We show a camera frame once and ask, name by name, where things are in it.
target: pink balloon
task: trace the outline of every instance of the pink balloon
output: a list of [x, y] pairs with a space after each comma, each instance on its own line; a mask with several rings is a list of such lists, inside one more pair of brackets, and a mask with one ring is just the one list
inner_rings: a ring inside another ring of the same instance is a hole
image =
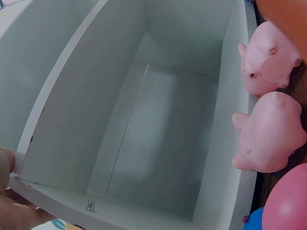
[[307, 230], [307, 163], [289, 171], [273, 188], [262, 216], [263, 230]]

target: blue balloon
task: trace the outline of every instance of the blue balloon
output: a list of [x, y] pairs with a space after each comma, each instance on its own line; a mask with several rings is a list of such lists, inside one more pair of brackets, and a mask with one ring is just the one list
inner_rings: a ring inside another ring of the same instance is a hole
[[262, 214], [264, 207], [259, 208], [249, 216], [249, 221], [245, 224], [244, 230], [262, 230]]

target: orange object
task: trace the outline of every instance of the orange object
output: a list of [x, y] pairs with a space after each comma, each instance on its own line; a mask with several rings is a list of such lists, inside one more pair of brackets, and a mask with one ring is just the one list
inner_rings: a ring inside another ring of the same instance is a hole
[[73, 226], [69, 223], [66, 223], [66, 229], [67, 230], [80, 230], [80, 228], [76, 227], [76, 226]]

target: pink toy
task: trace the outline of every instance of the pink toy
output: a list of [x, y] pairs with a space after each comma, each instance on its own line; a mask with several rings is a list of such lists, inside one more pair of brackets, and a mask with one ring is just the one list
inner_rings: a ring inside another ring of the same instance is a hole
[[264, 206], [263, 230], [307, 229], [307, 164], [289, 171], [275, 185]]
[[261, 97], [251, 115], [235, 113], [239, 155], [232, 163], [242, 170], [272, 173], [288, 164], [288, 157], [307, 141], [300, 121], [302, 108], [289, 95], [270, 92]]
[[257, 97], [286, 88], [293, 67], [302, 62], [288, 38], [271, 22], [262, 23], [248, 47], [240, 43], [238, 49], [245, 88]]

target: hand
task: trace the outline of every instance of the hand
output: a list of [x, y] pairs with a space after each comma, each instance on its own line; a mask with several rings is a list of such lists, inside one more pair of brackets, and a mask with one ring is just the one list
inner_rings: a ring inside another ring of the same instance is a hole
[[30, 230], [54, 217], [7, 189], [14, 153], [0, 148], [0, 230]]

